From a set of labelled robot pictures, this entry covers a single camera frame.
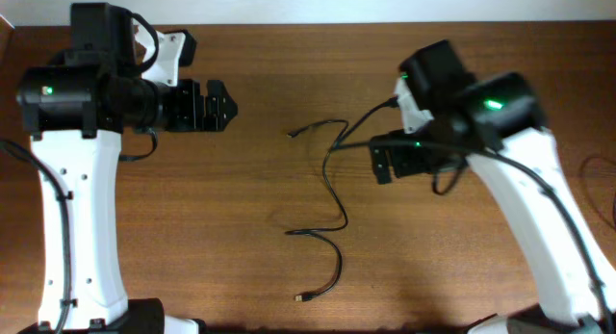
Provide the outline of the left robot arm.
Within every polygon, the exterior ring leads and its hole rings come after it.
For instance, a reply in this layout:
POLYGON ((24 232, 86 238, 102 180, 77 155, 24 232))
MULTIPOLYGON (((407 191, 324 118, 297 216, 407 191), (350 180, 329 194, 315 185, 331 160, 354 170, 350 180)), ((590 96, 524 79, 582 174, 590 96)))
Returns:
POLYGON ((221 132, 237 103, 220 80, 178 72, 193 62, 186 30, 159 32, 108 3, 75 3, 70 46, 24 73, 16 94, 30 144, 2 149, 38 172, 45 274, 33 333, 203 333, 200 319, 168 315, 157 298, 126 294, 116 245, 116 170, 131 129, 221 132))

